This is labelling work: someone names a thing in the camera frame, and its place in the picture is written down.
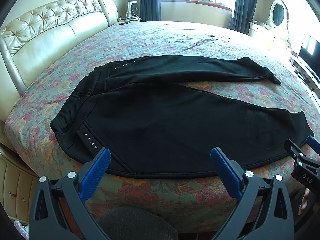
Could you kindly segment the person right hand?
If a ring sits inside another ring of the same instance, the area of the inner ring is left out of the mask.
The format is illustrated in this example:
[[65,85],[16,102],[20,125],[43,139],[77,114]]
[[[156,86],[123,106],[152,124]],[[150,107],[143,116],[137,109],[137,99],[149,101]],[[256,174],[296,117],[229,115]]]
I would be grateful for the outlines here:
[[309,194],[310,194],[310,190],[306,188],[305,192],[304,192],[304,196],[302,198],[302,202],[299,207],[299,214],[301,214],[306,209],[306,207],[308,205]]

